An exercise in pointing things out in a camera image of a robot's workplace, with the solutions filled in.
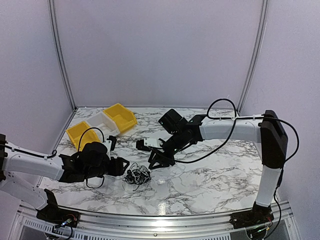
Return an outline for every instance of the gray marble vein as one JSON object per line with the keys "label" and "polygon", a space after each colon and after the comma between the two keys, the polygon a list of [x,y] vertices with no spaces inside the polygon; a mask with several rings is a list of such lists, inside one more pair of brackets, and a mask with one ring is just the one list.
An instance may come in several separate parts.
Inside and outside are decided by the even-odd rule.
{"label": "gray marble vein", "polygon": [[[103,108],[80,108],[70,127],[98,113]],[[138,151],[141,138],[168,139],[170,135],[158,123],[169,108],[130,108],[138,125],[117,137],[112,156],[119,156],[148,167],[149,152]],[[205,109],[176,108],[187,120]],[[213,109],[212,116],[232,116],[232,111]],[[199,142],[175,156],[191,161],[201,157],[223,140]],[[72,155],[76,148],[65,133],[59,153]],[[40,187],[54,192],[58,204],[83,210],[130,215],[198,215],[240,210],[252,207],[259,188],[262,164],[255,146],[248,141],[230,140],[217,153],[192,164],[176,163],[168,168],[152,170],[152,180],[137,186],[128,185],[123,176],[106,176],[99,189],[87,188],[83,182],[60,183],[43,178]],[[99,186],[101,178],[89,185]]]}

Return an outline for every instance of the yellow bin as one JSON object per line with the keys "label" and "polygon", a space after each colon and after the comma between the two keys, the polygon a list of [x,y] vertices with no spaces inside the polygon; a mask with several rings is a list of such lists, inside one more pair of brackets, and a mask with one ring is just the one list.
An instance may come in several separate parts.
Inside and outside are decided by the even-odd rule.
{"label": "yellow bin", "polygon": [[[74,125],[66,130],[66,133],[68,134],[76,150],[78,150],[81,135],[85,132],[85,130],[89,128],[90,126],[85,121],[82,121],[77,125]],[[86,144],[92,143],[92,142],[100,142],[100,139],[94,129],[87,131],[83,135],[81,139],[80,151],[82,151],[82,149]]]}
{"label": "yellow bin", "polygon": [[138,123],[134,113],[120,103],[108,107],[103,112],[115,122],[120,133],[124,133]]}

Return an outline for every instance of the tangled cable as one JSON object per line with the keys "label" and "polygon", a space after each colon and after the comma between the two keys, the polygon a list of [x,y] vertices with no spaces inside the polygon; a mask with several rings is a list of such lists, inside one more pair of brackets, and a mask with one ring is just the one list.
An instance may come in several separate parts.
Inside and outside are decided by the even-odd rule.
{"label": "tangled cable", "polygon": [[127,171],[127,175],[124,177],[123,181],[130,185],[138,185],[138,187],[134,190],[136,191],[140,185],[145,184],[150,180],[150,171],[146,168],[146,166],[139,166],[136,162],[134,162]]}

